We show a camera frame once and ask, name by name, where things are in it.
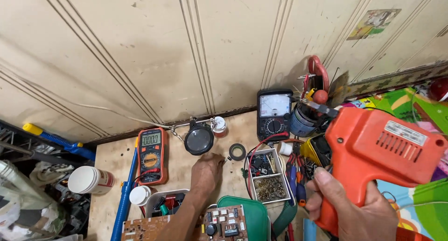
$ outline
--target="green plastic container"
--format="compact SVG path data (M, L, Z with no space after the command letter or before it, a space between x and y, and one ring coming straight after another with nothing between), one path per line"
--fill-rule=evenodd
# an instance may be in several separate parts
M249 240L266 240L271 223L267 216L267 210L261 202L246 198L223 196L218 201L218 208L241 204L244 208Z

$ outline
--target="circuit board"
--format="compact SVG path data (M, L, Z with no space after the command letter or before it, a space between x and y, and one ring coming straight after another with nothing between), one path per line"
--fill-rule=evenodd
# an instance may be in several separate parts
M125 221L121 241L153 241L176 215ZM207 209L196 222L192 241L248 241L243 205Z

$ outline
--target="analog multimeter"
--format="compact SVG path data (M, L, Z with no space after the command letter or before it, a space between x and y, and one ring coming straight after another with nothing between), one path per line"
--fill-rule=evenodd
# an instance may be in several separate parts
M289 138L289 125L291 121L290 89L260 90L257 93L257 136L259 140L288 132L288 136L275 136L269 141L281 141Z
M139 185L164 183L168 178L168 135L163 128L140 131L138 134Z

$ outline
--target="hand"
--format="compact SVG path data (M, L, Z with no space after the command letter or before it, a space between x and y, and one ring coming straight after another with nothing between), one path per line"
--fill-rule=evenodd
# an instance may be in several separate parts
M208 196L215 190L223 172L224 157L207 152L191 169L191 191Z
M342 184L321 167L306 186L316 191L306 204L310 219L319 218L325 197L336 209L341 241L395 241L397 214L373 181L367 184L366 202L360 208L347 198Z

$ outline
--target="play mat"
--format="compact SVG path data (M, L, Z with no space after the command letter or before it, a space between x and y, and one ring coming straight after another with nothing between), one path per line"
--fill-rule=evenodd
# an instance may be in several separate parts
M427 131L448 133L448 103L435 102L427 98L424 86L405 88L370 96L345 103L349 107L374 107L388 111L395 117L417 123ZM427 202L448 202L448 165L440 162L431 182L415 188L406 188L384 181L378 181L378 189L397 209L408 205ZM448 240L448 204L429 204L406 207L397 212L399 226L422 233L435 241Z

